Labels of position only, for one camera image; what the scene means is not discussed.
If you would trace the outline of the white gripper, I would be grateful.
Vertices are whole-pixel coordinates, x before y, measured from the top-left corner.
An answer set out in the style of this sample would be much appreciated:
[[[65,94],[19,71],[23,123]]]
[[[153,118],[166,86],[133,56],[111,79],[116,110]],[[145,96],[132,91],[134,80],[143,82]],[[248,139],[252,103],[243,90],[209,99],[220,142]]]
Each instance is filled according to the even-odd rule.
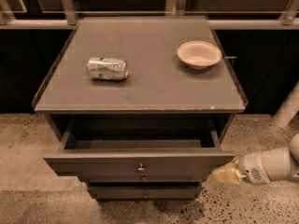
[[[252,185],[264,185],[271,182],[264,170],[261,151],[241,157],[238,169],[235,163],[227,163],[214,169],[211,174],[216,181],[232,185],[239,185],[243,178]]]

